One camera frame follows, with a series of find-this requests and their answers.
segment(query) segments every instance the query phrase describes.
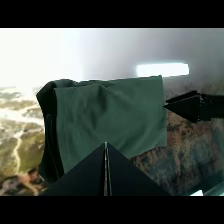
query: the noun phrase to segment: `dark green fabric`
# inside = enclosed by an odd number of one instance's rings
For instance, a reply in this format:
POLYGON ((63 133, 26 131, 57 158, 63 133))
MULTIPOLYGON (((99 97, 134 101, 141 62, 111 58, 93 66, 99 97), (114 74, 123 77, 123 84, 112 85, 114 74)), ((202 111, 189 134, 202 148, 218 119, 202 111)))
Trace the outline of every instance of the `dark green fabric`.
POLYGON ((55 88, 55 93, 65 173, 103 142, 127 158, 167 144, 161 76, 74 82, 74 87, 55 88))

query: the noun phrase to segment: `green cloth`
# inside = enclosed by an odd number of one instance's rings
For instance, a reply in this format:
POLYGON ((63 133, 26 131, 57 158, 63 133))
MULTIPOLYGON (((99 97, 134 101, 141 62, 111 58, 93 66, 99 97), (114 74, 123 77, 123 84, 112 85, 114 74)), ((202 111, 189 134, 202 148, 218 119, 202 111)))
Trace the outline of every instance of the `green cloth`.
POLYGON ((167 144, 161 76, 87 81, 54 90, 65 173, 103 142, 127 158, 167 144))

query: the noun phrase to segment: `folded cloth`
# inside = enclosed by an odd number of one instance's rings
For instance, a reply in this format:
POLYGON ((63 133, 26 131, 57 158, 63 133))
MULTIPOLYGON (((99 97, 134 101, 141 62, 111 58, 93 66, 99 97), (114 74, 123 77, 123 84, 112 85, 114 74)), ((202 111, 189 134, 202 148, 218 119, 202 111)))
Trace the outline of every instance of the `folded cloth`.
POLYGON ((161 76, 80 83, 58 80, 46 86, 37 94, 45 130, 54 133, 45 137, 45 150, 50 152, 41 162, 45 176, 50 174, 44 165, 49 157, 48 166, 54 166, 58 179, 103 142, 127 158, 167 144, 161 76))

